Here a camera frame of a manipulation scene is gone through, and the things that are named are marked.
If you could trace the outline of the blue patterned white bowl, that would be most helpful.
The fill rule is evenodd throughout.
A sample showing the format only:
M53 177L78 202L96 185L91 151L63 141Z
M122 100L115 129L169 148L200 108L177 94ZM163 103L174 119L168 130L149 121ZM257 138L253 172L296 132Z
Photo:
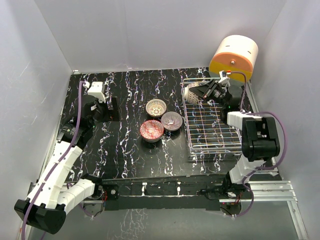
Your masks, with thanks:
M198 103L198 96L193 93L192 91L189 90L188 87L186 87L183 90L183 98L186 102L188 102L189 104L193 104L196 105Z

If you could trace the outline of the red white patterned bowl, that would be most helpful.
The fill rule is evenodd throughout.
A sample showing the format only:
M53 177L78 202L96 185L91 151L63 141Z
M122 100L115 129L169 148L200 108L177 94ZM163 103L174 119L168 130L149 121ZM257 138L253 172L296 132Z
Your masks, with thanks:
M149 143L155 143L160 140L164 134L164 127L158 120L147 120L140 126L141 137Z

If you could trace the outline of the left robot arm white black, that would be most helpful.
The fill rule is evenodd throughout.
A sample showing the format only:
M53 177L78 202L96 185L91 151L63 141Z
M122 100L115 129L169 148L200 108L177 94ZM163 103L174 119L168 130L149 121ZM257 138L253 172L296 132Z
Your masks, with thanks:
M77 112L62 126L44 172L26 199L19 199L14 205L22 220L22 239L27 225L56 234L67 214L83 200L88 197L97 200L103 195L101 178L90 174L85 174L67 190L63 187L72 166L93 137L95 124L119 120L117 97L111 98L111 108L92 95L78 98Z

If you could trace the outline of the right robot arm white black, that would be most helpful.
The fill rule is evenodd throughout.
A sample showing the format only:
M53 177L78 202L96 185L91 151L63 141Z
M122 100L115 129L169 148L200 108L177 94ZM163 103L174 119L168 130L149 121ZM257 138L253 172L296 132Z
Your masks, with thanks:
M221 105L219 119L223 124L241 132L241 155L235 166L223 178L214 192L233 199L249 189L251 175L280 153L280 142L275 118L245 112L242 108L245 90L239 86L223 87L211 80L206 84L194 82L183 91L190 104L213 101Z

